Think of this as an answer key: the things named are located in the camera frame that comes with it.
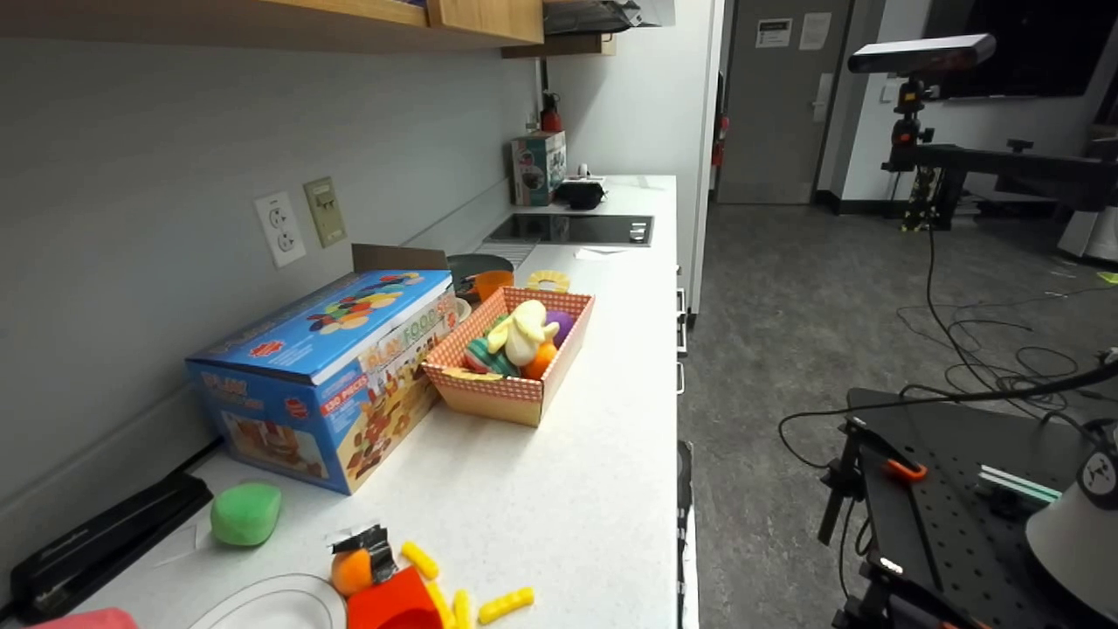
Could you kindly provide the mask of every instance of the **gray carpet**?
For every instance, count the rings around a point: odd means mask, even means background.
[[[1118,343],[1118,290],[1058,259],[1053,239],[1053,221],[956,221],[935,239],[943,317],[964,320],[959,343],[1004,375],[1082,369]],[[680,401],[705,629],[826,625],[841,606],[834,549],[815,542],[826,493],[780,447],[780,415],[841,406],[848,388],[973,388],[922,307],[925,256],[925,235],[881,216],[713,211]],[[1118,415],[1082,395],[1049,406]],[[794,439],[817,463],[841,445],[832,418],[795,428]]]

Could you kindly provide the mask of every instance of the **white door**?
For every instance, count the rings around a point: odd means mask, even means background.
[[[848,3],[732,3],[720,204],[810,204]]]

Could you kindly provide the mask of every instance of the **cooktop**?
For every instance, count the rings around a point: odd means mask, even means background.
[[[549,241],[549,244],[638,244],[653,241],[653,216],[585,216],[585,215],[512,215],[490,241]]]

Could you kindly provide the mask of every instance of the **kitchen counter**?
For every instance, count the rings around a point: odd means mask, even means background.
[[[480,244],[569,273],[592,314],[536,431],[431,410],[357,496],[310,489],[215,453],[195,468],[214,493],[261,479],[284,489],[267,544],[228,552],[206,510],[97,591],[139,625],[193,625],[224,597],[279,573],[328,576],[328,544],[385,524],[427,544],[447,595],[490,600],[534,586],[500,625],[676,625],[675,521],[675,180],[605,180],[605,215],[653,215],[650,248]]]

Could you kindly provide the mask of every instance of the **gray wall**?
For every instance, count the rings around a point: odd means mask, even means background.
[[[853,0],[853,8],[848,8],[841,70],[837,70],[834,106],[832,106],[832,118],[826,118],[826,140],[825,140],[825,153],[819,153],[817,181],[815,181],[815,190],[832,192],[832,197],[841,192],[853,140],[855,140],[858,114],[861,114],[861,93],[865,93],[865,72],[848,72],[844,60],[855,49],[861,49],[865,42],[876,42],[881,13],[882,13],[882,0]]]
[[[632,29],[612,55],[550,60],[569,166],[612,174],[676,174],[676,266],[692,312],[702,239],[723,0],[676,0],[670,29]]]
[[[206,439],[181,357],[349,270],[300,181],[330,174],[353,241],[500,216],[534,89],[494,51],[0,42],[0,68],[4,573]],[[279,190],[307,239],[284,270],[251,211]]]

